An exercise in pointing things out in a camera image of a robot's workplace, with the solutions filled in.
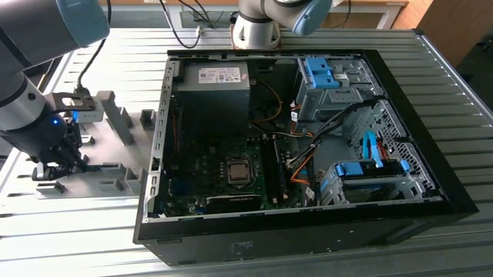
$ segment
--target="mounting hole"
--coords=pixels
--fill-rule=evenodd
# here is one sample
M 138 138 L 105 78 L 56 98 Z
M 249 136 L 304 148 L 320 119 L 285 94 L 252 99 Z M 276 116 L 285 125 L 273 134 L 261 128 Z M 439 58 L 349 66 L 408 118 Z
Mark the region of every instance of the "mounting hole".
M 36 100 L 36 94 L 34 94 L 32 92 L 28 93 L 28 99 L 30 101 L 35 101 Z

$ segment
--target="aluminum table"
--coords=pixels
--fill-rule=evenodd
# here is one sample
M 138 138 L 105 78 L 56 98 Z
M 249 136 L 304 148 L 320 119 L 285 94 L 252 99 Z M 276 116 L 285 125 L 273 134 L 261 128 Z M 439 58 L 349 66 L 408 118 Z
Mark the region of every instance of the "aluminum table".
M 179 35 L 195 40 L 195 30 Z M 207 30 L 198 48 L 230 48 L 229 35 Z M 35 183 L 19 178 L 34 164 L 14 150 L 0 172 L 2 276 L 493 275 L 493 116 L 428 38 L 413 31 L 328 29 L 308 38 L 284 32 L 284 47 L 380 50 L 480 213 L 394 246 L 170 268 L 133 244 L 138 197 L 38 200 Z M 130 113 L 157 108 L 171 49 L 181 46 L 167 29 L 114 29 L 86 86 L 93 93 L 114 90 Z M 64 56 L 47 92 L 74 89 L 94 51 Z

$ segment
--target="black cable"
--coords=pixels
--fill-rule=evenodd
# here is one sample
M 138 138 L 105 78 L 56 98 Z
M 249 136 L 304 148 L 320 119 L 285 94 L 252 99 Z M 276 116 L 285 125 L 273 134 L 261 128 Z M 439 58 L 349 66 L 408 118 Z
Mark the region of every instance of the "black cable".
M 109 25 L 111 26 L 111 14 L 113 14 L 113 7 L 111 7 L 111 0 L 107 0 L 107 6 L 109 6 Z M 93 63 L 94 63 L 94 60 L 97 59 L 98 55 L 99 55 L 99 52 L 102 51 L 103 49 L 103 46 L 105 46 L 105 43 L 107 42 L 107 39 L 103 39 L 102 40 L 102 43 L 99 44 L 98 46 L 98 49 L 83 69 L 83 71 L 80 72 L 80 75 L 79 75 L 79 78 L 78 78 L 78 88 L 83 88 L 83 77 L 85 77 L 85 74 L 87 72 L 87 70 L 90 69 Z
M 178 0 L 178 2 L 179 2 L 183 6 L 186 6 L 190 10 L 193 10 L 193 11 L 199 15 L 199 17 L 202 17 L 203 21 L 206 21 L 206 22 L 207 22 L 207 24 L 209 24 L 209 26 L 210 26 L 210 22 L 209 22 L 207 18 L 205 18 L 205 16 L 199 13 L 199 11 L 198 11 L 198 10 L 195 10 L 195 8 L 194 8 L 193 6 L 190 6 L 187 3 L 185 3 L 185 2 L 183 2 L 183 0 Z
M 346 19 L 345 19 L 345 22 L 344 22 L 344 23 L 341 23 L 340 25 L 334 26 L 334 27 L 330 27 L 332 29 L 338 28 L 338 27 L 345 28 L 346 23 L 348 23 L 348 20 L 349 20 L 349 17 L 350 17 L 350 15 L 352 15 L 352 0 L 348 0 L 348 6 L 349 6 L 349 7 L 348 7 L 348 13 L 346 13 Z
M 356 103 L 350 105 L 346 109 L 340 111 L 322 125 L 322 127 L 318 129 L 318 131 L 314 133 L 314 137 L 310 141 L 310 145 L 306 148 L 306 150 L 297 155 L 293 160 L 289 162 L 289 164 L 294 164 L 298 162 L 304 157 L 310 155 L 313 151 L 316 151 L 318 145 L 322 142 L 322 137 L 326 136 L 332 131 L 334 131 L 338 127 L 341 127 L 342 123 L 345 122 L 346 117 L 353 113 L 353 111 L 364 108 L 370 107 L 377 104 L 380 99 L 369 99 L 365 100 L 361 103 Z
M 201 10 L 202 10 L 202 11 L 203 11 L 203 13 L 206 14 L 207 22 L 209 22 L 210 27 L 211 27 L 211 28 L 214 28 L 214 26 L 213 26 L 213 22 L 211 22 L 211 20 L 210 20 L 210 18 L 209 18 L 209 13 L 206 12 L 206 9 L 203 8 L 203 6 L 202 6 L 202 4 L 201 4 L 199 0 L 195 0 L 195 3 L 199 5 Z
M 266 110 L 264 110 L 264 118 L 269 118 L 269 115 L 268 115 L 268 111 Z M 281 131 L 281 129 L 280 129 L 280 127 L 277 126 L 277 124 L 274 123 L 274 121 L 268 121 L 266 123 L 269 123 L 273 127 L 274 127 L 274 129 L 276 129 L 276 131 L 277 132 L 280 132 Z
M 320 191 L 318 183 L 317 183 L 317 176 L 316 176 L 316 170 L 314 170 L 314 159 L 309 160 L 309 162 L 305 165 L 305 168 L 306 168 L 306 176 L 309 177 L 309 183 L 310 183 L 309 186 L 313 192 L 316 193 L 313 206 L 317 206 L 320 202 L 321 191 Z
M 218 17 L 218 20 L 214 22 L 214 24 L 217 24 L 219 22 L 221 18 L 223 17 L 223 14 L 225 14 L 225 12 L 221 12 L 221 15 Z
M 159 3 L 161 3 L 161 5 L 162 5 L 162 7 L 163 7 L 165 17 L 167 18 L 167 22 L 169 22 L 169 25 L 170 25 L 170 27 L 171 27 L 173 34 L 175 35 L 175 38 L 177 38 L 177 40 L 178 40 L 179 44 L 181 44 L 185 48 L 187 48 L 187 49 L 193 49 L 193 48 L 195 48 L 195 46 L 197 46 L 197 45 L 198 45 L 198 43 L 199 43 L 199 39 L 201 39 L 201 37 L 202 37 L 201 32 L 199 32 L 198 39 L 197 39 L 197 41 L 195 41 L 194 45 L 193 45 L 193 46 L 186 45 L 186 44 L 182 42 L 182 40 L 181 40 L 181 38 L 179 38 L 179 36 L 178 36 L 177 30 L 175 30 L 175 26 L 173 25 L 173 22 L 171 22 L 170 17 L 169 17 L 169 11 L 167 11 L 167 7 L 165 6 L 165 2 L 163 2 L 163 0 L 159 0 Z

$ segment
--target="power cable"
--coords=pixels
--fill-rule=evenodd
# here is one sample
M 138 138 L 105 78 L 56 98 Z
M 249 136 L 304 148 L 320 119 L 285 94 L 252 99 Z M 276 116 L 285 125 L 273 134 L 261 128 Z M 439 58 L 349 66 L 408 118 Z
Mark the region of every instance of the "power cable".
M 109 25 L 111 26 L 111 14 L 113 14 L 111 0 L 107 0 L 107 6 L 109 6 Z M 105 46 L 106 42 L 107 42 L 107 39 L 103 39 L 102 42 L 101 42 L 101 44 L 99 44 L 99 46 L 98 46 L 98 49 L 97 49 L 97 51 L 95 51 L 95 53 L 94 53 L 94 55 L 93 55 L 93 57 L 90 59 L 90 61 L 89 61 L 87 65 L 86 65 L 86 67 L 83 69 L 83 71 L 80 72 L 80 75 L 79 75 L 79 78 L 78 78 L 78 88 L 83 88 L 85 87 L 83 86 L 83 77 L 85 77 L 86 72 L 87 72 L 87 70 L 90 69 L 90 67 L 91 67 L 91 65 L 94 63 L 94 60 L 97 59 L 97 57 L 99 55 L 99 52 L 103 49 L 103 46 Z
M 334 29 L 334 28 L 340 28 L 341 27 L 341 29 L 344 29 L 345 28 L 345 26 L 346 26 L 346 23 L 348 23 L 348 21 L 349 21 L 349 17 L 350 17 L 350 15 L 352 15 L 352 0 L 348 0 L 348 13 L 346 13 L 346 19 L 345 19 L 345 22 L 344 23 L 341 23 L 340 25 L 337 25 L 337 26 L 334 26 L 334 27 L 330 27 L 330 29 Z
M 169 22 L 169 25 L 170 25 L 171 31 L 173 31 L 173 34 L 175 35 L 175 38 L 177 38 L 177 40 L 178 40 L 179 44 L 181 44 L 185 48 L 187 48 L 187 49 L 194 49 L 194 48 L 195 48 L 195 46 L 198 45 L 198 43 L 199 43 L 199 39 L 201 39 L 201 37 L 202 37 L 202 29 L 201 29 L 201 27 L 198 27 L 198 30 L 197 30 L 197 31 L 198 31 L 198 38 L 197 38 L 197 40 L 195 40 L 194 45 L 193 45 L 193 46 L 186 45 L 186 44 L 182 42 L 182 40 L 181 40 L 181 38 L 179 38 L 179 36 L 178 36 L 177 30 L 175 30 L 175 26 L 173 25 L 173 22 L 171 22 L 171 19 L 170 19 L 170 15 L 169 15 L 169 10 L 167 10 L 167 7 L 166 7 L 166 5 L 165 5 L 163 0 L 159 0 L 159 3 L 161 3 L 161 5 L 162 5 L 162 7 L 163 7 L 165 17 L 167 18 L 167 22 Z

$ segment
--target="wooden cabinet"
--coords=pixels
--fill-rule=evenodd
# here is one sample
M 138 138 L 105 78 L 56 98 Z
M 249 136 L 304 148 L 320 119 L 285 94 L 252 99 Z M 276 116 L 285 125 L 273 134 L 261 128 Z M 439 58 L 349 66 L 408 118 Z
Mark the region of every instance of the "wooden cabinet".
M 492 27 L 493 0 L 409 0 L 393 26 L 423 29 L 453 66 Z

